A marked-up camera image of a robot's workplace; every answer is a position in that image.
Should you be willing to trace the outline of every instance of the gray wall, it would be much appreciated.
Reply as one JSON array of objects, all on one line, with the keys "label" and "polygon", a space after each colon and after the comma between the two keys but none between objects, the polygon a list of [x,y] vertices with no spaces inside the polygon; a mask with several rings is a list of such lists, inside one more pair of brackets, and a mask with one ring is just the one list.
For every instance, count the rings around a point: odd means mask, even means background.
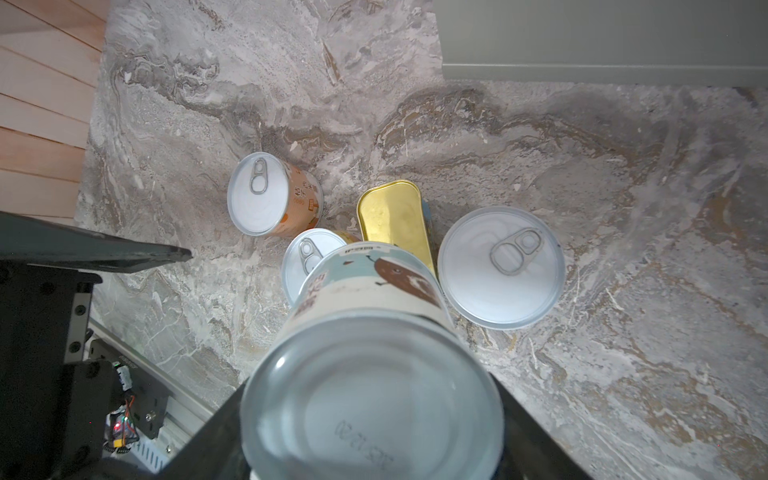
[{"label": "gray wall", "polygon": [[768,85],[768,0],[435,0],[446,78]]}]

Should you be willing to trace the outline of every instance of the gold tin lid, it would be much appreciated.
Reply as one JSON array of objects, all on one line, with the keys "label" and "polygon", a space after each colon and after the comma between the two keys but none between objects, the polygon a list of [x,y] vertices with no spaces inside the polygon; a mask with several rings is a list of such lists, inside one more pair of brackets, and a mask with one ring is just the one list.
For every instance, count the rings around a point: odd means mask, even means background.
[{"label": "gold tin lid", "polygon": [[413,182],[396,180],[366,191],[357,202],[357,218],[363,240],[407,250],[435,274],[422,193]]}]

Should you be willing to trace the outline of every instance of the pull-tab lid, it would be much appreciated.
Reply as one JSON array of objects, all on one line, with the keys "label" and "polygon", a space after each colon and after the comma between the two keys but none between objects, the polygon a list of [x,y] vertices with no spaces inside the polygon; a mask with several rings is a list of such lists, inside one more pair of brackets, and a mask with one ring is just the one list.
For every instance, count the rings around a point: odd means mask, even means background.
[{"label": "pull-tab lid", "polygon": [[288,174],[274,156],[256,152],[235,168],[227,191],[232,222],[243,233],[264,235],[283,218],[288,206]]},{"label": "pull-tab lid", "polygon": [[294,238],[283,257],[280,269],[283,290],[288,304],[294,306],[307,276],[318,263],[337,248],[344,247],[346,240],[324,228],[310,228]]},{"label": "pull-tab lid", "polygon": [[556,304],[565,258],[537,217],[486,207],[466,214],[445,235],[438,273],[445,296],[467,319],[491,329],[517,329]]}]

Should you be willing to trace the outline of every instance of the cylindrical can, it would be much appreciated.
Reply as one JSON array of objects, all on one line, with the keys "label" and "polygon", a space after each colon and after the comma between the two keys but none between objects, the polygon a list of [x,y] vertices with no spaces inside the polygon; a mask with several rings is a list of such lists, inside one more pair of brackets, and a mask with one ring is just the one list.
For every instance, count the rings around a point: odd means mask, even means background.
[{"label": "cylindrical can", "polygon": [[460,218],[438,255],[445,296],[489,329],[518,329],[543,318],[565,285],[565,257],[554,232],[517,208],[485,207]]},{"label": "cylindrical can", "polygon": [[296,305],[299,290],[307,276],[329,253],[360,239],[348,232],[310,228],[294,238],[283,256],[280,276],[288,304]]},{"label": "cylindrical can", "polygon": [[243,233],[290,238],[317,225],[323,191],[311,173],[256,152],[232,173],[227,208]]},{"label": "cylindrical can", "polygon": [[325,256],[248,380],[259,478],[488,480],[502,451],[491,376],[452,333],[429,269],[377,242]]}]

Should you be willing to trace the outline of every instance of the wooden floor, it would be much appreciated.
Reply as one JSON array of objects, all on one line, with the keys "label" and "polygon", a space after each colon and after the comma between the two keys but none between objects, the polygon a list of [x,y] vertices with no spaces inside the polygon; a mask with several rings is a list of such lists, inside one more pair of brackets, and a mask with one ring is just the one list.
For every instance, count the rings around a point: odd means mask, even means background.
[{"label": "wooden floor", "polygon": [[0,0],[0,210],[72,224],[109,0]]}]

